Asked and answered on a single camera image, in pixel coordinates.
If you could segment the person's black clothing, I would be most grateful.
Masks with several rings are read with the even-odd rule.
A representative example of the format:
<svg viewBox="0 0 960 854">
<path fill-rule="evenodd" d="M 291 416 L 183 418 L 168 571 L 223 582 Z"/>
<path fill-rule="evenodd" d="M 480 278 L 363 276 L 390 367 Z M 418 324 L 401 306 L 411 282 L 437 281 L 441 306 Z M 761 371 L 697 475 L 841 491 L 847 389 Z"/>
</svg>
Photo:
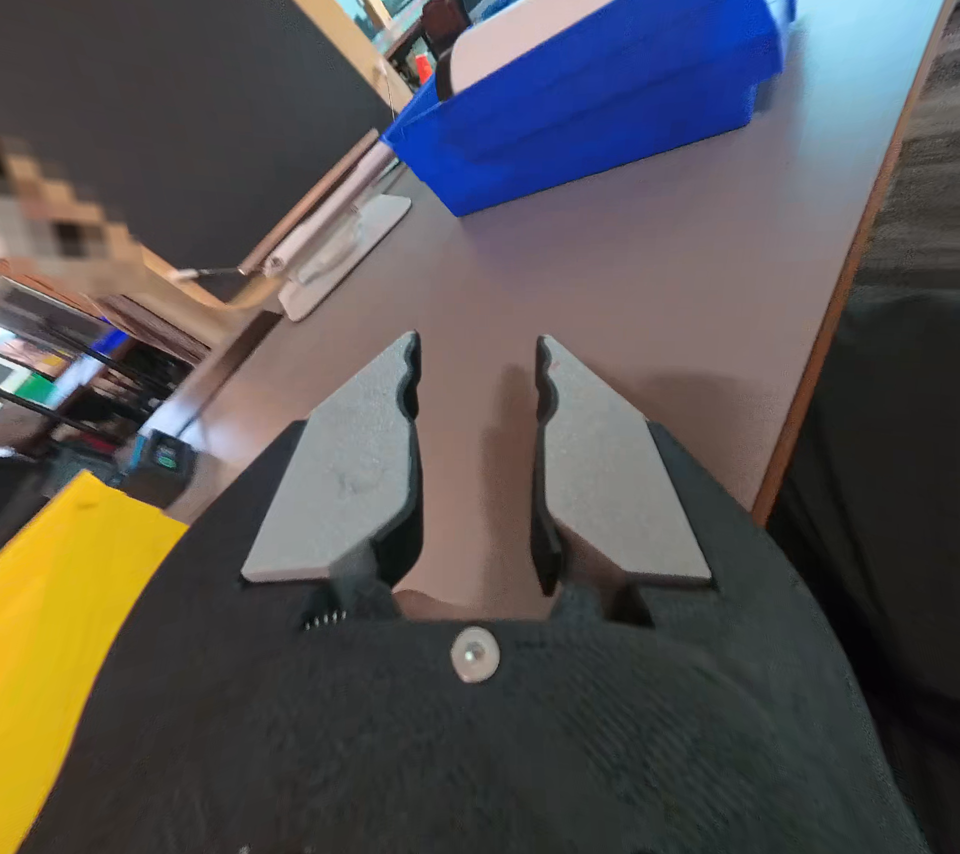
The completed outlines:
<svg viewBox="0 0 960 854">
<path fill-rule="evenodd" d="M 767 530 L 846 651 L 929 847 L 958 852 L 958 290 L 849 296 Z"/>
</svg>

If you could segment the black device case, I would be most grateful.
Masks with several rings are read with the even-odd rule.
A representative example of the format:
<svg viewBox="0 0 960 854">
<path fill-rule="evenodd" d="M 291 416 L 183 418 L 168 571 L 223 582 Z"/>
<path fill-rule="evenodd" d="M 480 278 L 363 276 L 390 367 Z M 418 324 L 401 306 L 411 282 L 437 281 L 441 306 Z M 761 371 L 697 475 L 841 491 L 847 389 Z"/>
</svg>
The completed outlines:
<svg viewBox="0 0 960 854">
<path fill-rule="evenodd" d="M 178 436 L 158 429 L 138 435 L 126 464 L 125 480 L 142 483 L 177 483 L 192 480 L 196 449 Z"/>
</svg>

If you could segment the yellow plastic bin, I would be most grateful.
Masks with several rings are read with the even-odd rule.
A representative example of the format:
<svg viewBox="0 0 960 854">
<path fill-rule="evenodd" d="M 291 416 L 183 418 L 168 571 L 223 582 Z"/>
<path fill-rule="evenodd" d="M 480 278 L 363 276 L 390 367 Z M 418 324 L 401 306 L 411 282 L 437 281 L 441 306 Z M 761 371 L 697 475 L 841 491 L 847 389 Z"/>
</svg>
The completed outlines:
<svg viewBox="0 0 960 854">
<path fill-rule="evenodd" d="M 1 851 L 17 852 L 103 663 L 187 524 L 81 472 L 1 553 Z"/>
</svg>

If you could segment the black computer monitor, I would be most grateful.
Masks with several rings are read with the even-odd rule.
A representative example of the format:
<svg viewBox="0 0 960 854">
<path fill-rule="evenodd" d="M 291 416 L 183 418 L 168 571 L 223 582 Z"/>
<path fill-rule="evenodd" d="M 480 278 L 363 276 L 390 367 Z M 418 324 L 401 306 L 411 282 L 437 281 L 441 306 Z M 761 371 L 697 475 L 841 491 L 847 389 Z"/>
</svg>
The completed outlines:
<svg viewBox="0 0 960 854">
<path fill-rule="evenodd" d="M 294 0 L 2 0 L 17 159 L 178 269 L 232 269 L 371 130 L 376 91 Z"/>
</svg>

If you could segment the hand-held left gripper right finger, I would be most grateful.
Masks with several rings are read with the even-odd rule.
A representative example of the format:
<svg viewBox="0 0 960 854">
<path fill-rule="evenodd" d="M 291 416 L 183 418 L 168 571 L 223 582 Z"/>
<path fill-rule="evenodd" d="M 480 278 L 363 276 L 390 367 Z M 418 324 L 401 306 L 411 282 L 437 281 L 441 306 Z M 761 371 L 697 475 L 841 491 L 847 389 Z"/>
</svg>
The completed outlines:
<svg viewBox="0 0 960 854">
<path fill-rule="evenodd" d="M 646 416 L 551 335 L 535 345 L 532 559 L 543 594 L 700 587 L 712 572 Z"/>
</svg>

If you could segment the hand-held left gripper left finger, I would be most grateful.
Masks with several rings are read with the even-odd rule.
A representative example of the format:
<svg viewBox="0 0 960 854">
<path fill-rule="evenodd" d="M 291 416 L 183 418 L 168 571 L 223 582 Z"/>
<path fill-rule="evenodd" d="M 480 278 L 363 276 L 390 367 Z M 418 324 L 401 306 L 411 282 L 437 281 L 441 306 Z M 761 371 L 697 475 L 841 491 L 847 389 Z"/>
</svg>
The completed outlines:
<svg viewBox="0 0 960 854">
<path fill-rule="evenodd" d="M 404 332 L 309 415 L 244 562 L 252 584 L 378 577 L 423 548 L 417 332 Z"/>
</svg>

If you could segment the blue plastic bin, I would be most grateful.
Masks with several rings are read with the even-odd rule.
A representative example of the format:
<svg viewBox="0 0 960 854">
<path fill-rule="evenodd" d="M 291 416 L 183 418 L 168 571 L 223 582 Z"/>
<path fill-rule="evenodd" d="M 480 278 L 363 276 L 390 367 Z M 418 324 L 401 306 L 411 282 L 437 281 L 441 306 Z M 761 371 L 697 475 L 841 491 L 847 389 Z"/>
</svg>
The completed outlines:
<svg viewBox="0 0 960 854">
<path fill-rule="evenodd" d="M 743 128 L 796 6 L 616 0 L 449 100 L 436 68 L 381 141 L 462 217 Z"/>
</svg>

